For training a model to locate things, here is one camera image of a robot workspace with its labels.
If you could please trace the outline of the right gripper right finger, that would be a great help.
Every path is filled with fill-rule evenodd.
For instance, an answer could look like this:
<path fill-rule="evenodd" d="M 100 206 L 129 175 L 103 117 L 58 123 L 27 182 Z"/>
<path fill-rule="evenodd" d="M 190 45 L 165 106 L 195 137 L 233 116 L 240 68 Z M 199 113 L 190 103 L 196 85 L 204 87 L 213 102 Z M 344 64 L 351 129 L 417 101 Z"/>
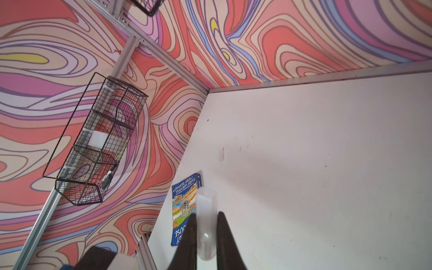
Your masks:
<path fill-rule="evenodd" d="M 217 216 L 217 269 L 246 270 L 224 212 Z"/>

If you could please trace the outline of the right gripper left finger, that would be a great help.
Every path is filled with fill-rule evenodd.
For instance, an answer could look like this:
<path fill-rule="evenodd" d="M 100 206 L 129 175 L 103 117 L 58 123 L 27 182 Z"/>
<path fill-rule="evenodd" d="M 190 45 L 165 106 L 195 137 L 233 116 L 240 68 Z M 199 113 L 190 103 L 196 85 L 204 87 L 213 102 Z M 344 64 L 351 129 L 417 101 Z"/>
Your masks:
<path fill-rule="evenodd" d="M 168 270 L 196 270 L 197 246 L 197 220 L 192 214 Z"/>

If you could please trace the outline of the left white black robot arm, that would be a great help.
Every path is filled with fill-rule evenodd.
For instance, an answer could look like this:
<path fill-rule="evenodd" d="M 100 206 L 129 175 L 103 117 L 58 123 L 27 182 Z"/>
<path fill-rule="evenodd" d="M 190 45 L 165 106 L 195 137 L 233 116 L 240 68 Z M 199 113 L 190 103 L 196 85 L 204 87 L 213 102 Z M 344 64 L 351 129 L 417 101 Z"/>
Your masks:
<path fill-rule="evenodd" d="M 138 260 L 120 253 L 115 253 L 100 247 L 92 246 L 78 263 L 74 270 L 138 270 Z"/>

